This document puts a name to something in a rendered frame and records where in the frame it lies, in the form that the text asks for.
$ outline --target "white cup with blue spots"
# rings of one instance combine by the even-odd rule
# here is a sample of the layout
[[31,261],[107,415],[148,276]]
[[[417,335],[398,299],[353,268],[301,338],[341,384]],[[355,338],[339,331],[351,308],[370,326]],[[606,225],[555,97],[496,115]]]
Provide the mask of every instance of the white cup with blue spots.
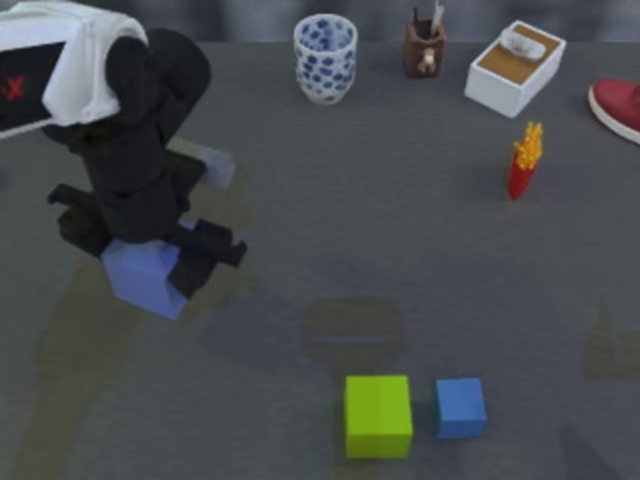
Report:
[[334,105],[356,79],[358,30],[344,17],[328,13],[298,22],[293,31],[296,81],[313,103]]

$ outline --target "table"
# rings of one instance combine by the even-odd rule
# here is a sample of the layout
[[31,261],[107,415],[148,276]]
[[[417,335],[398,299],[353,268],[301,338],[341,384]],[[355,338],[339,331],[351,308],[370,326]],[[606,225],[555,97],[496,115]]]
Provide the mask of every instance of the table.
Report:
[[[640,151],[585,101],[601,75],[640,79],[636,45],[570,45],[517,120],[463,97],[483,45],[448,45],[442,76],[416,81],[400,45],[363,45],[330,108],[295,89],[290,45],[205,48],[216,78],[182,134],[241,171],[193,214],[251,252],[180,322],[115,301],[58,238],[45,197],[86,186],[79,161],[36,133],[0,144],[0,477],[637,476]],[[545,155],[511,203],[527,120]],[[407,461],[334,456],[350,371],[411,375]],[[431,382],[458,375],[483,378],[489,427],[438,443]]]

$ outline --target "lime green cube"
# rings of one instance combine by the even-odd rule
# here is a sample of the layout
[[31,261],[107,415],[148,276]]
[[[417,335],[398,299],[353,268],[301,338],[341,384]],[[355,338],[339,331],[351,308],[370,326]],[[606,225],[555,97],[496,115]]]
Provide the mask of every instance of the lime green cube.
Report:
[[407,376],[348,376],[344,410],[347,458],[409,455],[413,419]]

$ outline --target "brown pencil holder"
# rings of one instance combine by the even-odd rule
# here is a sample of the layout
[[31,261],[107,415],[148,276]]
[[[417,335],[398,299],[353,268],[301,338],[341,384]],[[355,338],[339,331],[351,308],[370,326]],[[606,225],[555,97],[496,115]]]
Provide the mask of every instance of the brown pencil holder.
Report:
[[404,72],[409,78],[434,78],[440,75],[447,34],[440,24],[431,37],[431,19],[407,22],[402,47]]

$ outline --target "red shoe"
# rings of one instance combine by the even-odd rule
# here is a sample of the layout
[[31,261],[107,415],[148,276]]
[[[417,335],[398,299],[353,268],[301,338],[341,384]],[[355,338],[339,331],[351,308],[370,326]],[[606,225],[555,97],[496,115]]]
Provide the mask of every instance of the red shoe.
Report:
[[588,99],[593,114],[609,130],[640,144],[640,84],[603,78],[589,89]]

